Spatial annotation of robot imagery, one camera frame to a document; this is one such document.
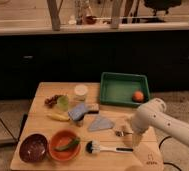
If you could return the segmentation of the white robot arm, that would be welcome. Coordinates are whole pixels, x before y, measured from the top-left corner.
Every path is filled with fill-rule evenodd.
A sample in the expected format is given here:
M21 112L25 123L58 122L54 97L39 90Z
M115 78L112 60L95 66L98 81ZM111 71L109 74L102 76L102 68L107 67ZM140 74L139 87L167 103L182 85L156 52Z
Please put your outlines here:
M160 129L189 147L189 124L166 114L167 106L160 98L140 105L130 120L136 134L144 134L150 126Z

